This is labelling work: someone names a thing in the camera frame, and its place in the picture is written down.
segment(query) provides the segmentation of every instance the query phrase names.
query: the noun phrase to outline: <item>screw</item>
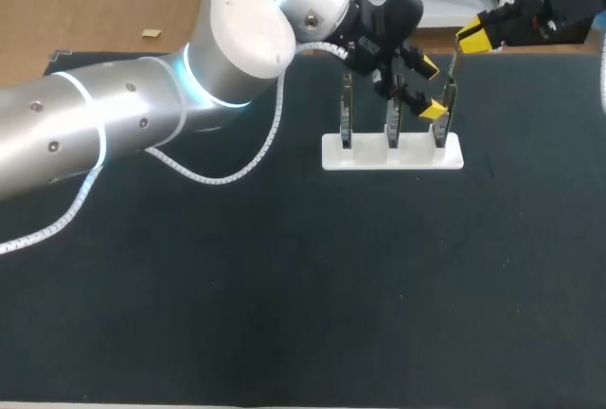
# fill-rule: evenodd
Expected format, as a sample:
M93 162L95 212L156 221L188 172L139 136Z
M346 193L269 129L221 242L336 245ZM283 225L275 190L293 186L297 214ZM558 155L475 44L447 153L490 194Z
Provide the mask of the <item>screw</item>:
M308 17L305 18L305 27L309 29L318 27L318 18L312 14L308 15Z
M34 113L40 113L44 108L45 107L42 105L42 103L40 101L34 101L29 106L29 109L31 109Z

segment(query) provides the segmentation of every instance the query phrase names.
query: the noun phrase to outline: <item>white cable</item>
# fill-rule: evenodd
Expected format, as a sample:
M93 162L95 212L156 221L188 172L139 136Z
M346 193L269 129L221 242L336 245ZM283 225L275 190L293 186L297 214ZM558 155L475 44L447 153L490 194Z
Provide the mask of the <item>white cable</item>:
M602 109L606 113L606 31L604 32L604 44L602 47L602 68L600 86L602 90Z
M342 47L337 46L335 44L329 44L329 43L301 44L296 49L297 53L304 52L304 51L329 52L330 54L338 57L342 61L344 61L348 56L348 53L346 52L345 49L343 49ZM149 153L150 155L156 157L158 160L160 160L162 163L167 165L169 168L177 171L184 177L187 177L188 179L193 180L194 182L197 182L198 184L227 185L227 184L236 182L237 180L241 179L246 174L248 174L251 170L253 170L260 163L260 161L263 159L265 154L267 154L267 151L272 147L272 143L274 142L274 138L276 137L277 130L280 126L280 120L282 118L282 106L284 103L284 78L285 78L285 74L282 73L282 75L280 75L280 77L277 80L276 113L274 114L274 122L272 123L272 128L271 128L269 134L267 135L267 138L265 139L265 142L263 143L261 150L258 151L255 158L253 158L253 160L248 165L246 165L244 168L242 168L238 172L236 172L232 175L228 175L227 177L221 177L221 178L204 177L203 175L196 174L196 173L192 172L191 170L181 166L179 163L174 161L172 158L166 156L164 153L162 153L158 149L147 149L146 152Z
M338 57L339 59L341 59L343 61L348 56L345 49L343 49L339 46L336 46L334 44L327 44L327 43L302 44L297 48L296 52L299 53L299 52L303 52L303 51L312 51L312 50L329 52L330 54L333 54L334 56ZM276 137L277 129L280 124L280 119L282 117L283 102L284 102L284 74L282 74L279 77L279 79L277 80L276 113L274 115L274 123L272 124L272 128L271 128L269 134L267 135L267 138L265 139L265 143L263 144L263 147L257 153L257 156L255 156L255 158L253 158L253 161L251 161L243 169L239 170L235 174L230 175L228 177L223 177L220 179L211 179L208 177L203 177L201 175L194 174L187 168L184 168L183 166L178 164L176 161L168 158L164 153L162 153L158 149L147 149L146 151L150 155L155 156L160 161L162 161L163 163L168 165L170 168L172 168L172 169L176 170L177 172L179 172L180 174L186 176L188 179L191 179L200 184L205 184L205 185L230 184L232 182L235 182L235 181L241 179L247 173L249 173L251 170L253 170L258 165L258 163L261 161L261 159L265 156L265 154L270 149L270 147L272 146L272 143L274 142L274 138ZM84 183L82 184L82 186L80 188L80 191L78 192L78 195L76 196L76 199L74 200L74 202L71 204L71 206L69 207L67 212L65 212L65 214L62 217L60 217L58 220L56 220L50 226L48 226L44 229L41 229L38 232L29 234L28 236L21 237L20 239L7 241L5 243L0 243L0 256L5 255L7 253L11 253L13 251L28 248L28 246L35 245L36 243L40 243L41 241L49 239L49 238L59 234L61 231L63 231L64 228L68 224L70 224L74 220L74 218L76 218L76 215L78 215L78 212L84 205L84 201L86 201L86 198L88 197L88 194L90 193L90 190L93 187L93 184L97 180L97 177L102 169L103 169L103 167L93 169L89 172L88 176L86 177L86 179L84 180Z
M88 176L84 180L84 183L82 184L82 187L80 188L80 191L78 192L78 195L76 196L76 199L62 217L60 217L50 226L41 229L38 232L21 237L20 239L0 243L0 256L27 248L31 245L35 245L36 243L50 239L54 235L63 231L64 228L74 220L76 215L78 215L78 212L82 208L84 201L86 201L86 197L88 196L88 193L93 187L93 184L97 180L97 177L102 169L103 168L93 169L89 172Z

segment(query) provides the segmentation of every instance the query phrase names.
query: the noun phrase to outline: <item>silver arm segment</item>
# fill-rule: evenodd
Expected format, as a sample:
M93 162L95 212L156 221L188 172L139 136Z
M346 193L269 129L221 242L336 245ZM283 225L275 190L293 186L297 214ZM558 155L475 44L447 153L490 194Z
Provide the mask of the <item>silver arm segment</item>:
M191 42L0 89L0 199L221 127L322 41L349 0L203 0Z

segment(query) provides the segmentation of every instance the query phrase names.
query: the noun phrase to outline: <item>black mat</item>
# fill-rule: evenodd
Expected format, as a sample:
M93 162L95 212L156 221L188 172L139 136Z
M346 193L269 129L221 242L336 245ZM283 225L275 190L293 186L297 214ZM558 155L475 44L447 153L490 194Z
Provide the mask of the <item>black mat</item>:
M127 158L66 231L0 260L0 400L606 407L598 69L468 59L464 170L330 173L320 137L338 126L342 66L299 58L250 176L201 187ZM238 169L273 96L167 151ZM356 101L358 130L379 130L367 83ZM54 221L80 180L0 204L0 240Z

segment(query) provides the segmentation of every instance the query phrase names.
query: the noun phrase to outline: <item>white tool holder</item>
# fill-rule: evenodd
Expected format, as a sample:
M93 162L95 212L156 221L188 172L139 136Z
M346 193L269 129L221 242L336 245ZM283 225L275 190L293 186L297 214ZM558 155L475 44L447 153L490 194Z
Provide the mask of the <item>white tool holder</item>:
M322 137L325 170L453 170L464 163L458 136L449 133L439 149L433 126L428 133L401 133L397 149L389 149L386 133L354 133L351 149L343 148L338 133Z

